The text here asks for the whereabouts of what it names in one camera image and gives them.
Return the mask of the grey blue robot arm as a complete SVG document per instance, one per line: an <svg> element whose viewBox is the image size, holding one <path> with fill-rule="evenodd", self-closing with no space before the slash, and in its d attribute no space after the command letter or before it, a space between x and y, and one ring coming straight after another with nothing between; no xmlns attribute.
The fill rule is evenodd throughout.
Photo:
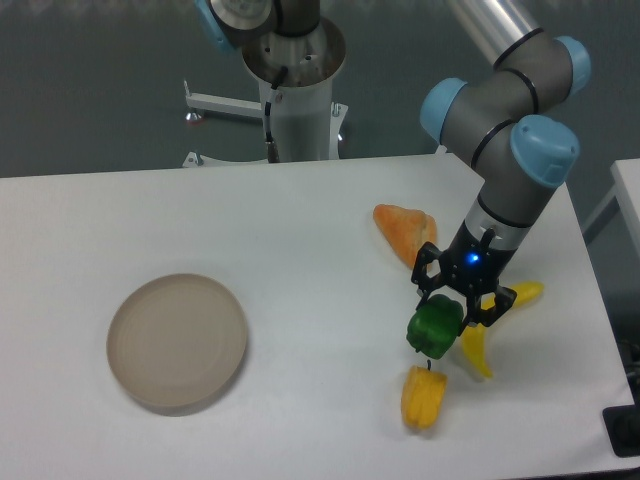
<svg viewBox="0 0 640 480"><path fill-rule="evenodd" d="M316 1L199 1L210 42L240 51L260 84L267 159L325 160L330 88L346 46ZM479 85L448 78L422 103L422 128L483 179L450 246L422 246L412 280L423 298L449 287L466 301L464 326L494 324L515 303L500 284L508 262L579 156L576 136L546 111L591 76L585 47L551 37L516 1L453 1L450 9L491 64Z"/></svg>

